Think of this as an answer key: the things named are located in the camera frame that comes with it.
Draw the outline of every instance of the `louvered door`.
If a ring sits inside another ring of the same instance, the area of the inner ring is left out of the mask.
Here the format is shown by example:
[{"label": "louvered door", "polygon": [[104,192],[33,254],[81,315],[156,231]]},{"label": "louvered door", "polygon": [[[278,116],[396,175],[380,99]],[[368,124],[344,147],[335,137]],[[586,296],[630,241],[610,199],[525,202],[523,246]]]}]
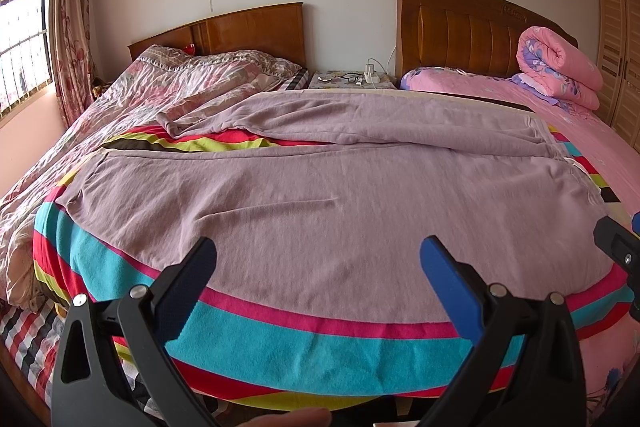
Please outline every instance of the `louvered door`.
[{"label": "louvered door", "polygon": [[625,0],[625,7],[625,62],[611,126],[640,152],[640,0]]},{"label": "louvered door", "polygon": [[600,0],[600,46],[597,64],[604,79],[604,86],[598,93],[600,108],[596,115],[607,125],[611,124],[613,119],[622,84],[625,41],[625,0]]}]

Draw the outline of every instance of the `headboard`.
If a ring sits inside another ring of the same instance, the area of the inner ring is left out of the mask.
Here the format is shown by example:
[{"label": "headboard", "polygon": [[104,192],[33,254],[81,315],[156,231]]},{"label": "headboard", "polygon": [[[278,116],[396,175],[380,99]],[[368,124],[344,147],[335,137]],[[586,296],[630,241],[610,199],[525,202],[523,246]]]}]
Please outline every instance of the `headboard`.
[{"label": "headboard", "polygon": [[276,4],[217,15],[149,37],[129,46],[131,59],[151,44],[196,46],[197,55],[258,50],[305,67],[302,3]]},{"label": "headboard", "polygon": [[511,76],[520,71],[518,38],[530,26],[578,45],[555,22],[505,0],[398,0],[396,77],[420,66]]}]

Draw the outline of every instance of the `human hand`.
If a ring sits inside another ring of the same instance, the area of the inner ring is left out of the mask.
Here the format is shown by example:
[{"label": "human hand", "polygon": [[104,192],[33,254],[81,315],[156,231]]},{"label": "human hand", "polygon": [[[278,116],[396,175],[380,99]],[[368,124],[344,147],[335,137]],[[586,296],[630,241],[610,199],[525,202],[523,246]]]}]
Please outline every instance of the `human hand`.
[{"label": "human hand", "polygon": [[307,407],[286,414],[265,414],[239,427],[329,427],[331,412],[321,407]]}]

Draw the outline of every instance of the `pink wall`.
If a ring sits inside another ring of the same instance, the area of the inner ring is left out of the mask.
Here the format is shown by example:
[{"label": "pink wall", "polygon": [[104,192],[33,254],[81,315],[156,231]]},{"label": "pink wall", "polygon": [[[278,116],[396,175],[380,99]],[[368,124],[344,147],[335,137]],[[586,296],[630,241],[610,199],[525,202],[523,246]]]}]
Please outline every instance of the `pink wall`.
[{"label": "pink wall", "polygon": [[0,198],[62,136],[56,90],[47,86],[0,120]]}]

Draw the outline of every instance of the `bedside table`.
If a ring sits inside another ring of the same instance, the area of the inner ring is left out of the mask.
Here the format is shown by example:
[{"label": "bedside table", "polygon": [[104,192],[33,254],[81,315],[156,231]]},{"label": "bedside table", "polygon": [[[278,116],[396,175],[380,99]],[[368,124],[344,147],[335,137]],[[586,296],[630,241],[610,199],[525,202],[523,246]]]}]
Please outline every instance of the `bedside table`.
[{"label": "bedside table", "polygon": [[377,84],[369,84],[364,80],[363,71],[332,70],[325,73],[316,71],[307,89],[396,89],[390,76],[376,73],[380,77]]}]

